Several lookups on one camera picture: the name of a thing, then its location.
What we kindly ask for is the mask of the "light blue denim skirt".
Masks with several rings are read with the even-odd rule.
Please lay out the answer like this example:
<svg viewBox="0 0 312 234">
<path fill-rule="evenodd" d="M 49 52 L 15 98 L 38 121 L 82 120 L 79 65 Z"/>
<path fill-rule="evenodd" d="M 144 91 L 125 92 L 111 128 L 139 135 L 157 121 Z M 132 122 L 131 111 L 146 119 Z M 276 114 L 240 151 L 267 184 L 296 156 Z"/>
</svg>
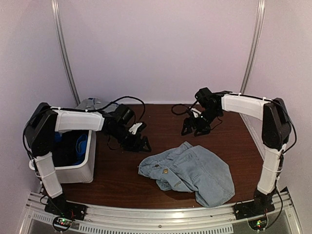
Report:
<svg viewBox="0 0 312 234">
<path fill-rule="evenodd" d="M 229 165 L 213 152 L 188 142 L 141 161 L 138 174 L 156 181 L 162 191 L 194 193 L 196 202 L 213 208 L 235 195 Z"/>
</svg>

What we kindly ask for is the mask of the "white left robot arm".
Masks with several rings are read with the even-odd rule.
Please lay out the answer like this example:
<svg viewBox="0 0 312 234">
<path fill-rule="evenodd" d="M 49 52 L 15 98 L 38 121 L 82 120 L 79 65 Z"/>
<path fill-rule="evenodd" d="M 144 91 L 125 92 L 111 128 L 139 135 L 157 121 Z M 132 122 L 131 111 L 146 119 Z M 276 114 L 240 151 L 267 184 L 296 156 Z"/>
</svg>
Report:
<svg viewBox="0 0 312 234">
<path fill-rule="evenodd" d="M 66 216 L 70 212 L 70 205 L 59 198 L 63 194 L 52 160 L 52 150 L 56 132 L 84 130 L 104 132 L 115 138 L 121 147 L 130 152 L 150 152 L 152 150 L 148 138 L 141 135 L 146 127 L 144 122 L 137 122 L 127 127 L 134 117 L 134 111 L 124 105 L 117 105 L 116 109 L 107 112 L 112 103 L 100 109 L 79 110 L 71 108 L 51 107 L 42 102 L 26 123 L 22 140 L 24 148 L 34 163 L 35 171 L 50 198 L 51 208 L 59 216 Z"/>
</svg>

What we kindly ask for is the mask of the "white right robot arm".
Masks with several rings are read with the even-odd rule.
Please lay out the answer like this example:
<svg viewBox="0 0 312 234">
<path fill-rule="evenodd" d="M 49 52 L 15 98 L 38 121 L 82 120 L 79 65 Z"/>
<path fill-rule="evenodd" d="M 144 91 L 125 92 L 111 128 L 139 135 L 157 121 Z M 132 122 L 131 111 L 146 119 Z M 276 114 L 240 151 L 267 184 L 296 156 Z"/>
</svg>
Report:
<svg viewBox="0 0 312 234">
<path fill-rule="evenodd" d="M 195 98 L 195 104 L 199 104 L 203 111 L 195 111 L 193 105 L 185 110 L 189 116 L 183 122 L 183 136 L 209 134 L 212 130 L 211 123 L 222 117 L 225 111 L 251 116 L 262 122 L 261 137 L 265 159 L 257 191 L 264 195 L 270 194 L 275 189 L 276 179 L 281 173 L 290 134 L 294 132 L 284 100 L 252 97 L 230 91 L 213 93 L 208 88 L 200 89 Z"/>
</svg>

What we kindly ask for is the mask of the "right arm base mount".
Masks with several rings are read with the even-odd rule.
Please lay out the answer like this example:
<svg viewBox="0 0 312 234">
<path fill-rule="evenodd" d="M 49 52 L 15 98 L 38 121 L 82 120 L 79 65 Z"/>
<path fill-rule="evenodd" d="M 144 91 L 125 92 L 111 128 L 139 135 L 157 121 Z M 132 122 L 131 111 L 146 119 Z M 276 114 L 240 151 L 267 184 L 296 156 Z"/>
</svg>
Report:
<svg viewBox="0 0 312 234">
<path fill-rule="evenodd" d="M 249 227 L 256 232 L 264 231 L 268 225 L 269 212 L 275 210 L 272 196 L 274 192 L 265 195 L 255 190 L 253 200 L 234 204 L 236 220 L 248 219 Z"/>
</svg>

